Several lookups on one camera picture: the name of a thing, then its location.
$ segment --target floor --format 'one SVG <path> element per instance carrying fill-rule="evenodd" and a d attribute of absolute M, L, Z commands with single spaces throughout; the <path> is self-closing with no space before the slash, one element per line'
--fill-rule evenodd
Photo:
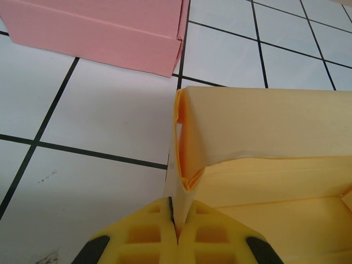
<path fill-rule="evenodd" d="M 69 264 L 161 197 L 188 85 L 352 90 L 352 8 L 192 0 L 173 77 L 11 42 L 0 21 L 0 263 Z"/>

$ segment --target black grout line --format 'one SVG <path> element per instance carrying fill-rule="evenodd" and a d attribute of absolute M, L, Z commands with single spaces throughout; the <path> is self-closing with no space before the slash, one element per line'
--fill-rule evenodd
<path fill-rule="evenodd" d="M 37 148 L 39 140 L 40 140 L 41 136 L 44 133 L 44 130 L 45 130 L 45 128 L 46 128 L 46 126 L 47 126 L 47 124 L 48 124 L 48 122 L 50 120 L 50 117 L 53 114 L 53 112 L 55 110 L 55 107 L 58 104 L 58 101 L 59 101 L 63 91 L 65 90 L 65 87 L 66 87 L 66 85 L 67 85 L 67 83 L 68 83 L 68 81 L 69 81 L 69 79 L 70 79 L 70 77 L 72 75 L 72 72 L 75 69 L 78 61 L 79 61 L 79 58 L 77 58 L 77 57 L 73 60 L 71 67 L 69 68 L 69 70 L 68 70 L 68 72 L 67 72 L 67 74 L 66 74 L 66 76 L 65 76 L 65 78 L 64 78 L 64 80 L 63 80 L 63 82 L 62 82 L 62 84 L 61 84 L 61 86 L 60 86 L 60 88 L 59 88 L 59 90 L 58 90 L 58 92 L 57 92 L 57 94 L 56 94 L 56 96 L 55 96 L 55 98 L 54 98 L 49 110 L 48 110 L 48 112 L 47 112 L 47 114 L 45 115 L 45 118 L 44 118 L 44 120 L 43 120 L 43 122 L 42 122 L 42 124 L 41 124 L 41 126 L 40 126 L 40 128 L 39 128 L 39 130 L 38 130 L 38 132 L 37 132 L 37 134 L 35 136 L 35 138 L 34 138 L 34 141 L 32 142 L 32 144 L 31 144 L 26 156 L 24 157 L 24 159 L 22 161 L 22 164 L 21 164 L 20 168 L 18 169 L 18 171 L 16 173 L 16 176 L 13 179 L 13 181 L 11 183 L 11 186 L 10 186 L 10 188 L 8 189 L 8 191 L 7 191 L 6 195 L 5 195 L 5 198 L 3 199 L 3 201 L 2 201 L 2 203 L 0 205 L 0 220 L 3 217 L 3 215 L 4 215 L 5 211 L 6 211 L 6 208 L 8 207 L 8 205 L 10 203 L 11 198 L 14 195 L 18 184 L 21 181 L 21 178 L 22 178 L 22 176 L 23 176 L 23 174 L 24 174 L 24 172 L 25 172 L 25 170 L 26 170 L 26 168 L 27 168 L 27 166 L 28 166 L 28 164 L 29 164 L 29 162 L 31 160 L 31 157 L 33 156 L 33 153 L 34 153 L 35 149 Z"/>
<path fill-rule="evenodd" d="M 11 198 L 13 196 L 13 194 L 16 191 L 16 188 L 23 176 L 24 171 L 26 170 L 29 160 L 31 159 L 34 151 L 35 151 L 36 145 L 31 145 L 26 156 L 24 157 L 22 164 L 20 166 L 20 168 L 18 169 L 15 178 L 13 179 L 10 188 L 7 190 L 7 193 L 4 197 L 4 199 L 2 200 L 2 203 L 0 205 L 0 220 L 3 217 L 7 206 L 9 205 Z"/>
<path fill-rule="evenodd" d="M 218 29 L 217 27 L 208 26 L 208 25 L 205 25 L 205 24 L 202 24 L 202 23 L 198 23 L 198 22 L 194 22 L 194 21 L 189 21 L 189 22 L 190 22 L 190 23 L 193 23 L 193 24 L 196 24 L 196 25 L 199 25 L 199 26 L 204 26 L 204 27 L 206 27 L 206 28 L 210 28 L 210 29 L 213 29 L 213 30 L 217 30 L 217 31 L 221 31 L 221 32 L 224 32 L 224 33 L 229 33 L 229 34 L 231 34 L 231 35 L 243 37 L 243 38 L 245 38 L 245 39 L 257 41 L 257 40 L 254 39 L 254 38 L 246 37 L 246 36 L 243 36 L 243 35 L 240 35 L 240 34 L 236 34 L 236 33 L 232 33 L 232 32 L 229 32 L 229 31 L 225 31 L 225 30 L 222 30 L 222 29 Z M 266 41 L 260 41 L 260 43 L 266 44 L 266 45 L 269 45 L 269 46 L 272 46 L 272 47 L 280 48 L 280 49 L 282 49 L 282 50 L 294 52 L 294 53 L 297 53 L 297 54 L 300 54 L 300 55 L 303 55 L 303 56 L 307 56 L 307 57 L 310 57 L 310 58 L 313 58 L 313 59 L 318 59 L 318 60 L 320 60 L 320 61 L 326 61 L 326 62 L 330 62 L 330 63 L 336 64 L 336 65 L 339 65 L 339 66 L 342 66 L 342 67 L 351 68 L 351 67 L 348 66 L 348 65 L 340 64 L 340 63 L 337 63 L 337 62 L 331 62 L 330 60 L 322 59 L 322 58 L 319 58 L 319 57 L 315 57 L 315 56 L 313 56 L 313 55 L 309 55 L 309 54 L 307 54 L 307 53 L 303 53 L 303 52 L 295 51 L 295 50 L 293 50 L 293 49 L 289 49 L 289 48 L 285 48 L 285 47 L 278 46 L 278 45 L 275 45 L 275 44 L 271 44 L 271 43 L 266 42 Z M 178 75 L 178 74 L 175 74 L 175 73 L 172 74 L 172 76 L 174 76 L 174 77 L 179 77 L 179 75 Z M 199 83 L 205 83 L 205 81 L 199 80 L 199 79 L 197 79 L 197 82 L 199 82 Z"/>
<path fill-rule="evenodd" d="M 8 37 L 10 36 L 7 32 L 1 31 L 1 30 L 0 30 L 0 35 L 4 35 L 4 36 L 8 36 Z"/>
<path fill-rule="evenodd" d="M 182 78 L 185 79 L 185 80 L 196 81 L 197 83 L 206 84 L 206 85 L 210 85 L 210 86 L 226 87 L 225 85 L 215 84 L 215 83 L 210 82 L 210 81 L 203 81 L 203 80 L 195 79 L 195 78 L 192 78 L 192 77 L 182 76 Z"/>
<path fill-rule="evenodd" d="M 3 135 L 3 134 L 0 134 L 0 140 L 12 141 L 12 142 L 17 142 L 17 143 L 22 143 L 27 145 L 31 145 L 33 143 L 33 140 L 30 140 L 30 139 L 23 139 L 22 137 L 9 136 L 9 135 Z"/>
<path fill-rule="evenodd" d="M 330 25 L 327 25 L 327 24 L 325 24 L 325 23 L 321 23 L 321 22 L 316 21 L 316 20 L 313 20 L 313 19 L 308 19 L 308 20 L 311 21 L 311 22 L 317 23 L 317 24 L 321 24 L 321 25 L 324 25 L 324 26 L 328 26 L 329 28 L 337 29 L 337 30 L 344 31 L 344 32 L 347 32 L 347 33 L 352 34 L 352 31 L 348 31 L 348 30 L 346 30 L 346 29 L 340 29 L 340 28 L 335 27 L 335 26 L 330 26 Z"/>
<path fill-rule="evenodd" d="M 331 60 L 325 60 L 325 61 L 328 62 L 328 63 L 332 63 L 332 64 L 336 64 L 336 65 L 339 65 L 339 66 L 342 66 L 342 67 L 345 67 L 345 68 L 352 69 L 351 66 L 347 66 L 347 65 L 340 64 L 340 63 L 337 63 L 337 62 L 332 62 Z"/>
<path fill-rule="evenodd" d="M 266 4 L 258 3 L 258 2 L 255 2 L 255 1 L 254 1 L 254 3 L 255 3 L 255 4 L 258 4 L 258 5 L 260 5 L 260 6 L 264 6 L 264 7 L 267 7 L 267 8 L 274 9 L 274 10 L 276 10 L 276 11 L 280 11 L 280 12 L 285 13 L 285 14 L 293 15 L 293 16 L 298 17 L 298 18 L 307 19 L 307 18 L 305 18 L 305 17 L 303 17 L 303 16 L 296 15 L 296 14 L 293 14 L 293 13 L 290 13 L 290 12 L 287 12 L 287 11 L 284 11 L 284 10 L 281 10 L 281 9 L 278 9 L 278 8 L 275 8 L 275 7 L 271 7 L 271 6 L 266 5 Z M 324 26 L 328 26 L 329 28 L 333 28 L 333 29 L 345 31 L 345 32 L 347 32 L 347 33 L 351 33 L 351 34 L 352 34 L 352 31 L 348 31 L 348 30 L 346 30 L 346 29 L 341 29 L 341 28 L 339 28 L 339 27 L 331 26 L 331 25 L 328 25 L 328 24 L 325 24 L 325 23 L 322 23 L 322 22 L 319 22 L 319 21 L 316 21 L 316 20 L 313 20 L 313 19 L 309 19 L 309 20 L 310 20 L 310 21 L 313 21 L 313 22 L 315 22 L 315 23 L 319 23 L 319 24 L 324 25 Z"/>
<path fill-rule="evenodd" d="M 275 8 L 275 7 L 271 7 L 271 6 L 266 5 L 266 4 L 258 3 L 258 2 L 255 2 L 255 1 L 254 1 L 254 3 L 255 3 L 255 4 L 258 4 L 258 5 L 260 5 L 260 6 L 264 6 L 264 7 L 267 7 L 267 8 L 274 9 L 274 10 L 276 10 L 276 11 L 280 11 L 280 12 L 282 12 L 282 13 L 286 13 L 286 14 L 289 14 L 289 15 L 294 15 L 295 17 L 298 17 L 298 18 L 306 19 L 304 16 L 296 15 L 296 14 L 294 14 L 294 13 L 290 13 L 290 12 L 287 12 L 287 11 L 284 11 L 284 10 L 281 10 L 281 9 L 278 9 L 278 8 Z"/>
<path fill-rule="evenodd" d="M 139 159 L 120 157 L 120 156 L 115 156 L 112 154 L 106 154 L 106 153 L 102 153 L 102 152 L 82 150 L 80 148 L 75 148 L 75 147 L 56 145 L 56 144 L 47 143 L 47 142 L 38 142 L 37 145 L 38 145 L 38 147 L 45 147 L 47 149 L 61 150 L 61 151 L 65 151 L 65 152 L 71 152 L 71 153 L 75 153 L 75 154 L 81 154 L 81 155 L 91 156 L 91 157 L 96 157 L 96 158 L 104 158 L 106 160 L 120 161 L 120 162 L 124 162 L 124 163 L 130 163 L 130 164 L 135 164 L 135 165 L 140 165 L 140 166 L 145 166 L 145 167 L 150 167 L 150 168 L 156 168 L 156 169 L 167 169 L 167 165 L 165 165 L 165 164 L 159 164 L 159 163 L 149 162 L 149 161 L 141 161 Z"/>
<path fill-rule="evenodd" d="M 39 128 L 39 130 L 38 130 L 38 132 L 37 132 L 37 134 L 35 136 L 35 138 L 34 138 L 35 142 L 39 142 L 40 141 L 40 138 L 42 137 L 42 135 L 44 133 L 44 130 L 45 130 L 46 126 L 48 125 L 52 114 L 54 113 L 54 110 L 55 110 L 55 108 L 56 108 L 56 106 L 57 106 L 57 104 L 58 104 L 58 102 L 59 102 L 59 100 L 61 98 L 62 93 L 64 92 L 64 90 L 66 88 L 66 85 L 67 85 L 67 83 L 68 83 L 68 81 L 69 81 L 74 69 L 77 66 L 78 61 L 79 61 L 79 58 L 75 57 L 75 59 L 72 62 L 72 65 L 71 65 L 70 69 L 68 70 L 68 72 L 67 72 L 67 74 L 66 74 L 66 76 L 65 76 L 65 78 L 64 78 L 64 80 L 63 80 L 63 82 L 62 82 L 62 84 L 60 86 L 59 91 L 57 92 L 57 94 L 56 94 L 56 96 L 54 98 L 54 101 L 52 102 L 52 104 L 51 104 L 47 114 L 45 115 L 44 120 L 43 120 L 43 122 L 42 122 L 42 124 L 41 124 L 41 126 L 40 126 L 40 128 Z"/>
<path fill-rule="evenodd" d="M 352 19 L 351 19 L 350 15 L 347 13 L 347 10 L 346 10 L 345 6 L 343 4 L 341 6 L 342 6 L 343 10 L 345 10 L 346 15 L 348 16 L 348 18 L 350 19 L 350 21 L 352 23 Z"/>
<path fill-rule="evenodd" d="M 315 56 L 309 55 L 309 54 L 307 54 L 307 53 L 302 53 L 302 52 L 299 52 L 299 51 L 295 51 L 295 50 L 293 50 L 293 49 L 289 49 L 289 48 L 277 46 L 277 45 L 275 45 L 275 44 L 271 44 L 271 43 L 265 42 L 265 41 L 260 41 L 260 43 L 266 44 L 266 45 L 268 45 L 268 46 L 272 46 L 272 47 L 275 47 L 275 48 L 280 48 L 280 49 L 285 50 L 285 51 L 290 51 L 290 52 L 293 52 L 293 53 L 297 53 L 297 54 L 300 54 L 300 55 L 303 55 L 303 56 L 306 56 L 306 57 L 310 57 L 310 58 L 313 58 L 313 59 L 319 59 L 319 60 L 322 61 L 322 58 L 315 57 Z"/>
<path fill-rule="evenodd" d="M 253 1 L 253 0 L 251 0 L 251 4 L 252 4 L 252 11 L 253 11 L 255 32 L 256 32 L 256 34 L 257 34 L 257 40 L 258 40 L 259 57 L 260 57 L 260 62 L 261 62 L 261 64 L 262 64 L 264 85 L 265 85 L 265 88 L 269 88 L 269 86 L 268 86 L 268 80 L 267 80 L 267 78 L 266 78 L 266 71 L 265 71 L 265 65 L 264 65 L 264 58 L 263 58 L 262 46 L 261 46 L 260 38 L 259 38 L 259 29 L 258 29 L 257 17 L 256 17 L 256 15 L 255 15 L 255 8 L 254 8 L 254 1 Z"/>
<path fill-rule="evenodd" d="M 325 59 L 324 59 L 323 53 L 322 53 L 322 51 L 321 51 L 321 49 L 320 49 L 320 46 L 319 46 L 319 43 L 318 43 L 318 39 L 316 38 L 316 36 L 315 36 L 315 34 L 314 34 L 314 30 L 313 30 L 313 27 L 312 27 L 312 25 L 311 25 L 311 23 L 310 23 L 310 21 L 309 21 L 309 18 L 308 18 L 306 9 L 304 8 L 304 5 L 303 5 L 302 0 L 299 0 L 299 1 L 300 1 L 301 5 L 302 5 L 303 12 L 304 12 L 304 14 L 305 14 L 305 16 L 306 16 L 306 18 L 307 18 L 307 22 L 308 22 L 308 24 L 309 24 L 310 30 L 312 31 L 313 38 L 314 38 L 314 41 L 315 41 L 315 43 L 316 43 L 316 45 L 317 45 L 317 48 L 318 48 L 318 50 L 319 50 L 320 56 L 321 56 L 321 58 L 322 58 L 322 61 L 323 61 L 323 64 L 324 64 L 326 73 L 328 74 L 329 80 L 330 80 L 330 82 L 331 82 L 331 85 L 332 85 L 334 91 L 336 91 L 336 87 L 335 87 L 334 81 L 332 80 L 332 77 L 331 77 L 331 75 L 330 75 L 330 72 L 329 72 L 328 66 L 327 66 L 327 64 L 326 64 L 326 61 L 325 61 Z"/>
<path fill-rule="evenodd" d="M 181 89 L 182 87 L 182 75 L 183 75 L 183 65 L 185 62 L 185 54 L 186 54 L 186 40 L 187 40 L 187 31 L 188 31 L 188 22 L 189 22 L 189 10 L 191 8 L 191 1 L 188 3 L 188 11 L 187 11 L 187 20 L 186 20 L 186 28 L 185 28 L 185 36 L 183 39 L 183 48 L 182 48 L 182 53 L 181 53 L 181 58 L 180 58 L 180 68 L 179 68 L 179 76 L 177 80 L 177 90 Z"/>
<path fill-rule="evenodd" d="M 227 31 L 227 30 L 219 29 L 219 28 L 213 27 L 213 26 L 208 26 L 208 25 L 205 25 L 205 24 L 202 24 L 202 23 L 198 23 L 198 22 L 195 22 L 195 21 L 191 21 L 190 20 L 189 23 L 192 23 L 192 24 L 195 24 L 195 25 L 199 25 L 199 26 L 204 26 L 206 28 L 214 29 L 214 30 L 217 30 L 217 31 L 220 31 L 220 32 L 224 32 L 224 33 L 227 33 L 227 34 L 231 34 L 231 35 L 237 36 L 237 37 L 243 37 L 243 38 L 248 39 L 248 40 L 257 41 L 255 38 L 252 38 L 252 37 L 247 37 L 247 36 L 244 36 L 244 35 L 240 35 L 240 34 L 237 34 L 237 33 L 234 33 L 234 32 L 230 32 L 230 31 Z"/>

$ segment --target tile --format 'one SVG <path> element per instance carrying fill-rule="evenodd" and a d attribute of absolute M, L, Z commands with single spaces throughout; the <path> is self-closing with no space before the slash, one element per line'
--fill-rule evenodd
<path fill-rule="evenodd" d="M 299 0 L 255 0 L 257 3 L 280 9 L 304 17 L 302 5 Z"/>
<path fill-rule="evenodd" d="M 348 16 L 350 17 L 350 19 L 352 19 L 352 7 L 348 7 L 347 5 L 344 5 L 344 6 L 348 13 Z"/>
<path fill-rule="evenodd" d="M 264 87 L 258 44 L 189 24 L 183 75 L 224 86 Z"/>
<path fill-rule="evenodd" d="M 327 66 L 337 91 L 352 91 L 352 69 L 328 63 Z"/>
<path fill-rule="evenodd" d="M 37 148 L 1 219 L 0 263 L 35 264 L 54 252 L 70 264 L 94 233 L 161 197 L 165 175 Z"/>
<path fill-rule="evenodd" d="M 0 140 L 0 203 L 4 199 L 29 145 Z"/>
<path fill-rule="evenodd" d="M 0 134 L 33 139 L 73 57 L 0 35 Z"/>
<path fill-rule="evenodd" d="M 352 66 L 351 33 L 314 22 L 312 22 L 312 27 L 324 59 Z"/>
<path fill-rule="evenodd" d="M 167 164 L 177 78 L 80 60 L 42 141 Z"/>
<path fill-rule="evenodd" d="M 269 88 L 332 90 L 323 61 L 262 45 Z"/>
<path fill-rule="evenodd" d="M 4 22 L 0 18 L 0 31 L 7 32 Z"/>
<path fill-rule="evenodd" d="M 255 5 L 261 41 L 320 57 L 306 19 Z"/>
<path fill-rule="evenodd" d="M 197 82 L 197 81 L 182 79 L 181 88 L 186 88 L 187 86 L 208 86 L 209 87 L 210 85 L 202 84 L 201 82 Z"/>
<path fill-rule="evenodd" d="M 252 5 L 243 0 L 192 0 L 189 19 L 257 39 Z"/>
<path fill-rule="evenodd" d="M 352 31 L 352 23 L 338 3 L 330 0 L 302 0 L 309 19 Z"/>
<path fill-rule="evenodd" d="M 176 67 L 174 69 L 174 73 L 176 73 L 176 74 L 179 74 L 179 72 L 180 72 L 180 62 L 181 62 L 181 59 L 178 61 L 178 63 L 176 64 Z"/>

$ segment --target yellow cardboard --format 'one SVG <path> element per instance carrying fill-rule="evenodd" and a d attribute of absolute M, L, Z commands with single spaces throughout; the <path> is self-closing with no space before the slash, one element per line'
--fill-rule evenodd
<path fill-rule="evenodd" d="M 187 87 L 169 162 L 179 230 L 196 198 L 285 263 L 352 263 L 352 92 Z"/>

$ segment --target white tile floor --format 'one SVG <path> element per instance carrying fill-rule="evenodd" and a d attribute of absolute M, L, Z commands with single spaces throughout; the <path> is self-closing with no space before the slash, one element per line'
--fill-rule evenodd
<path fill-rule="evenodd" d="M 0 21 L 0 263 L 69 264 L 160 197 L 177 88 L 351 91 L 352 8 L 302 3 L 192 0 L 170 79 L 16 45 Z"/>

